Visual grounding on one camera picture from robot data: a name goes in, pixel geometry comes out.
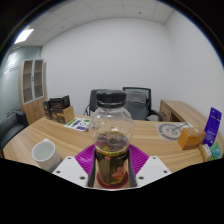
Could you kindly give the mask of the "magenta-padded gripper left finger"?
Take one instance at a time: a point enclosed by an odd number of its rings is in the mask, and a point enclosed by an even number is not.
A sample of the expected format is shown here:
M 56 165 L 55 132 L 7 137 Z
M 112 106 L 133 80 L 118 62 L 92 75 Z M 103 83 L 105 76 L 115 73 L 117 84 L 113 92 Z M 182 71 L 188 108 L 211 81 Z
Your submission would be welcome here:
M 95 168 L 94 146 L 90 145 L 76 156 L 67 156 L 53 174 L 86 188 L 94 186 Z

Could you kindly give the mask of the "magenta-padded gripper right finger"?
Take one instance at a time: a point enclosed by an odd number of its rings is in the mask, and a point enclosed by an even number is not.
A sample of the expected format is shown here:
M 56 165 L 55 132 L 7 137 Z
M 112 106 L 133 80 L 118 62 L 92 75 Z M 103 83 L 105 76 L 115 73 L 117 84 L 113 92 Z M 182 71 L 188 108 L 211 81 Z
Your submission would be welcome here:
M 131 187 L 143 187 L 171 174 L 157 156 L 148 156 L 134 145 L 129 146 L 128 172 Z

